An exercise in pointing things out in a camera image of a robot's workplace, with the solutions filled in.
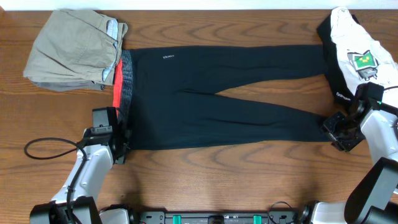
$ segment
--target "red fabric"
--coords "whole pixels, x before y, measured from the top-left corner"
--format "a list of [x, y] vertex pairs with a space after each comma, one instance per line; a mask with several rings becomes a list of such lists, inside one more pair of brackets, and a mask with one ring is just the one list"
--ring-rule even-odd
[[120, 97], [122, 93], [123, 84], [123, 73], [122, 73], [122, 59], [120, 59], [114, 72], [114, 84], [113, 84], [113, 107], [120, 107]]

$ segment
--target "wooden surface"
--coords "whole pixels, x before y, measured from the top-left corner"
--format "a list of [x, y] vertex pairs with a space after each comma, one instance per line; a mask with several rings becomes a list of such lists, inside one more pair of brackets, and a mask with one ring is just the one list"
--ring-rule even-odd
[[[397, 60], [398, 11], [352, 12]], [[103, 13], [128, 23], [123, 47], [137, 49], [320, 44], [315, 29], [330, 11]], [[33, 86], [22, 71], [50, 12], [0, 15], [0, 223], [28, 223], [32, 207], [47, 203], [58, 192], [76, 155], [35, 161], [23, 154], [24, 144], [49, 136], [80, 140], [84, 128], [92, 125], [91, 110], [111, 105], [112, 88], [56, 93]], [[255, 83], [221, 94], [326, 116], [336, 110], [323, 75]], [[51, 142], [32, 152], [49, 156], [69, 148]], [[109, 172], [97, 206], [129, 203], [170, 211], [267, 210], [278, 200], [295, 207], [313, 199], [340, 202], [371, 166], [366, 142], [351, 154], [338, 152], [327, 143], [287, 141], [136, 151], [128, 156], [126, 165], [114, 166]]]

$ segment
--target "white background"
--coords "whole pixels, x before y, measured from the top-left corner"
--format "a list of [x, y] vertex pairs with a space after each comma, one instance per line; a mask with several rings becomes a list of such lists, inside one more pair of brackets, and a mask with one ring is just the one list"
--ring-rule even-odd
[[0, 0], [4, 10], [398, 9], [398, 0]]

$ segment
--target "gray fabric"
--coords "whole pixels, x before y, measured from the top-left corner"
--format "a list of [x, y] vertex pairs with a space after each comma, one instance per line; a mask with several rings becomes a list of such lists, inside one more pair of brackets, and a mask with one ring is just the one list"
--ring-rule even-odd
[[122, 91], [120, 97], [120, 110], [125, 116], [124, 119], [129, 117], [130, 103], [132, 99], [132, 86], [133, 86], [133, 67], [131, 54], [128, 50], [122, 50], [121, 53], [122, 60], [122, 73], [123, 73], [123, 83]]
[[[113, 85], [114, 69], [128, 28], [118, 24], [115, 40], [106, 33], [109, 20], [113, 18], [92, 10], [53, 11], [33, 44], [24, 77], [55, 91], [100, 90], [101, 85]], [[111, 65], [104, 81], [103, 71]]]

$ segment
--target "folded pants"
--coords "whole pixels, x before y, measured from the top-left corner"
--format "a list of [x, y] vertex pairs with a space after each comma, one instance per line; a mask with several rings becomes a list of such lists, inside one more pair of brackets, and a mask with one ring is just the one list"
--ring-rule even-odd
[[132, 73], [132, 83], [124, 83], [130, 86], [123, 86], [132, 96], [121, 100], [130, 104], [131, 149], [328, 140], [320, 131], [322, 116], [216, 95], [250, 83], [326, 73], [321, 45], [171, 47], [123, 55], [123, 71]]

